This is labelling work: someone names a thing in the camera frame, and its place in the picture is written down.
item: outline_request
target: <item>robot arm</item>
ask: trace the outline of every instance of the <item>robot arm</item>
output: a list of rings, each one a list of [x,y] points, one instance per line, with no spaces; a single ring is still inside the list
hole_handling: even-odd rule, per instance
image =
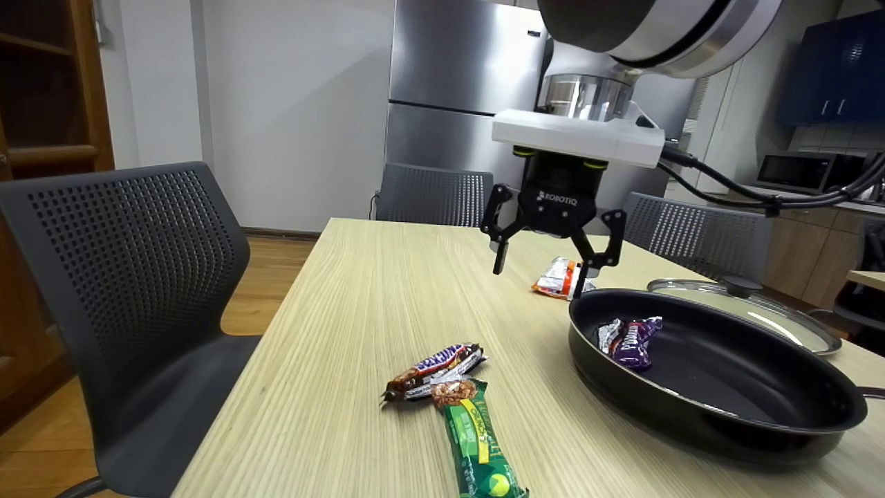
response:
[[[497,244],[520,230],[571,237],[581,276],[616,266],[624,213],[602,213],[611,230],[598,255],[584,227],[598,216],[595,193],[609,159],[657,166],[663,132],[629,101],[640,68],[701,78],[736,63],[772,24],[779,0],[538,0],[556,39],[542,83],[545,114],[502,110],[492,137],[524,158],[520,193],[494,186],[481,230]],[[502,201],[517,218],[497,227]]]

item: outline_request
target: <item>candy bar wrapper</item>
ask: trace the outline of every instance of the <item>candy bar wrapper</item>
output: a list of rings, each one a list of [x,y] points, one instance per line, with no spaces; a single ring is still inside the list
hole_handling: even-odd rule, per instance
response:
[[[459,472],[462,498],[524,498],[513,471],[497,449],[486,408],[484,381],[450,381],[434,388],[434,403],[444,417],[444,431]]]
[[[531,285],[531,289],[542,294],[542,295],[552,295],[552,298],[571,298],[577,273],[581,273],[581,262],[556,258],[552,266],[548,269],[548,273],[542,273]]]
[[[646,346],[660,332],[663,317],[646,316],[632,321],[614,317],[598,330],[599,350],[629,370],[646,370],[651,366]]]
[[[422,357],[410,370],[393,377],[380,392],[389,402],[421,402],[427,399],[434,384],[465,378],[472,367],[486,360],[477,343],[454,343],[441,350]]]

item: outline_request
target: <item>wooden table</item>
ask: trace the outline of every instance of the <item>wooden table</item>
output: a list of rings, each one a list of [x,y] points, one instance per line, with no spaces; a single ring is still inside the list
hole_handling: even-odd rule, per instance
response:
[[[885,270],[851,270],[849,278],[885,294]]]
[[[523,233],[501,276],[477,230],[328,222],[176,496],[455,496],[441,417],[380,408],[383,381],[415,360],[477,339],[486,399],[513,472],[535,498],[571,496],[885,496],[885,402],[819,465],[758,472],[674,449],[584,388],[567,303],[527,294],[567,241]],[[636,245],[602,288],[694,276]],[[885,384],[855,346],[835,366]]]

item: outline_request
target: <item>purple candy wrapper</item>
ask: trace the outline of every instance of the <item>purple candy wrapper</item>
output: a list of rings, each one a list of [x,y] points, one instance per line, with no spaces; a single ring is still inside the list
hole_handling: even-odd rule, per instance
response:
[[[660,327],[660,316],[632,317],[602,350],[629,370],[646,370],[651,366],[646,346]]]
[[[611,343],[618,338],[618,317],[614,317],[611,323],[602,323],[598,330],[598,338],[599,338],[599,350],[609,354],[611,350]]]

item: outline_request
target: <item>cable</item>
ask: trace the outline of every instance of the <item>cable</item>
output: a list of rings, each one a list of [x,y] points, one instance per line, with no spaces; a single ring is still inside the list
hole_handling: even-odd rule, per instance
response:
[[[751,201],[733,201],[733,198],[708,197],[700,187],[694,187],[685,177],[681,177],[674,169],[668,169],[663,159],[696,169],[696,172],[708,175],[710,179],[716,179],[718,186],[723,186],[728,190],[733,190],[733,193],[737,193],[743,198],[751,198]],[[864,172],[855,182],[849,182],[849,186],[844,186],[838,190],[819,193],[819,197],[804,197],[804,198],[781,198],[781,197],[748,190],[748,187],[733,182],[730,177],[718,175],[708,162],[696,159],[694,154],[678,148],[674,144],[663,147],[657,169],[665,172],[685,190],[690,190],[694,197],[700,197],[704,201],[728,204],[728,206],[743,206],[743,211],[766,211],[769,216],[777,216],[779,211],[833,206],[838,201],[849,201],[849,198],[860,197],[864,187],[876,186],[885,177],[885,151],[874,154],[869,159]]]
[[[681,177],[678,172],[671,172],[665,162],[657,162],[660,172],[665,172],[671,179],[678,179],[685,190],[690,190],[694,197],[714,201],[714,204],[728,204],[728,206],[740,206],[740,211],[759,211],[764,204],[748,204],[748,201],[733,201],[733,198],[718,198],[710,193],[696,190],[685,177]]]

